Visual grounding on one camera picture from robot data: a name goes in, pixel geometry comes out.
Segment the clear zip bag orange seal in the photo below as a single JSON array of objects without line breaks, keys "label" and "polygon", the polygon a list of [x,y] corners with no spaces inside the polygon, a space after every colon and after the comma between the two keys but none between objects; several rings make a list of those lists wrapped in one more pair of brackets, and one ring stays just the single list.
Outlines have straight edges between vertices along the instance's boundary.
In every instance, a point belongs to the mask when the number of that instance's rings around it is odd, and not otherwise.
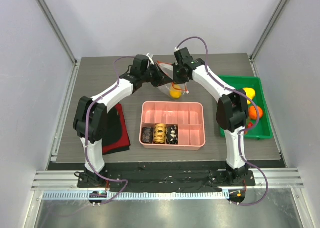
[{"label": "clear zip bag orange seal", "polygon": [[[173,71],[173,65],[171,63],[157,61],[157,63],[160,65],[160,68],[169,75],[169,77],[172,76]],[[182,91],[182,95],[189,94],[189,90],[187,87],[187,84],[176,84],[175,82],[168,83],[166,85],[159,86],[158,89],[165,93],[166,95],[170,96],[170,87],[175,87],[178,90]]]}]

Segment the yellow orange fake fruit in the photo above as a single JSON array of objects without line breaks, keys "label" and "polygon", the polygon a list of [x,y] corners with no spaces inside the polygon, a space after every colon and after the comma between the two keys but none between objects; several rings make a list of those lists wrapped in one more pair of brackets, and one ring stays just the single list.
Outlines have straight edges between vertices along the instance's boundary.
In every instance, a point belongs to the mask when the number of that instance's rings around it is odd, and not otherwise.
[{"label": "yellow orange fake fruit", "polygon": [[169,95],[170,95],[173,99],[179,99],[179,98],[182,96],[182,91],[176,89],[175,87],[170,87]]}]

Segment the yellow fake lemon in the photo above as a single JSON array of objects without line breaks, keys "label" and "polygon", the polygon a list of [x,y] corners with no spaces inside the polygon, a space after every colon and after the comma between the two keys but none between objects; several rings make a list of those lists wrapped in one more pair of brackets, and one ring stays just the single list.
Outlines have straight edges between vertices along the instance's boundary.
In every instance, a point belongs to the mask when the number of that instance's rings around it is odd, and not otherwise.
[{"label": "yellow fake lemon", "polygon": [[256,96],[256,91],[251,87],[244,87],[243,90],[245,91],[246,96],[249,98],[247,100],[247,104],[250,105],[252,103],[251,100],[253,100]]}]

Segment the orange fake orange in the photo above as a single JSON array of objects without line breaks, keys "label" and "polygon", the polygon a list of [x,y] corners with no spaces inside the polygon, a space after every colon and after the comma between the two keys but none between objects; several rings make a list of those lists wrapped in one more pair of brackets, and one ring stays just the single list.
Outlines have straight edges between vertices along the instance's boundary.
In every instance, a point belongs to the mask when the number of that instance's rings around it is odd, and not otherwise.
[{"label": "orange fake orange", "polygon": [[250,119],[257,120],[257,118],[262,118],[264,111],[260,106],[257,106],[256,109],[255,106],[251,105],[248,108],[248,114]]}]

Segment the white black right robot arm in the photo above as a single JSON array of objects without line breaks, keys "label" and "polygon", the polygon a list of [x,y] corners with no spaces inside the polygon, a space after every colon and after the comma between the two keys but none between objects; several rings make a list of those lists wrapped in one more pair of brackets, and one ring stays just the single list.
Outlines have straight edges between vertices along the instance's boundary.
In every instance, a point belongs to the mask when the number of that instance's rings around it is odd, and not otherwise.
[{"label": "white black right robot arm", "polygon": [[216,120],[224,130],[227,146],[226,180],[238,185],[244,179],[240,170],[245,167],[244,134],[248,117],[248,105],[243,89],[235,89],[216,75],[205,61],[195,59],[188,48],[176,49],[173,63],[173,81],[177,84],[189,80],[201,84],[217,101]]}]

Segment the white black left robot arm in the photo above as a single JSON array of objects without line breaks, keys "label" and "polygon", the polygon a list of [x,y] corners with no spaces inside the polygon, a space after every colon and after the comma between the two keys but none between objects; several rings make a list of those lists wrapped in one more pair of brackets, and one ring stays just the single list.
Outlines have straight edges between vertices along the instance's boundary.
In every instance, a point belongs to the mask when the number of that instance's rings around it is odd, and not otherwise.
[{"label": "white black left robot arm", "polygon": [[109,88],[92,97],[80,98],[73,121],[73,128],[82,142],[85,168],[91,172],[89,181],[95,187],[106,183],[102,152],[102,139],[107,133],[110,110],[122,99],[132,95],[144,83],[158,87],[173,82],[172,64],[155,62],[150,54],[133,56],[133,63]]}]

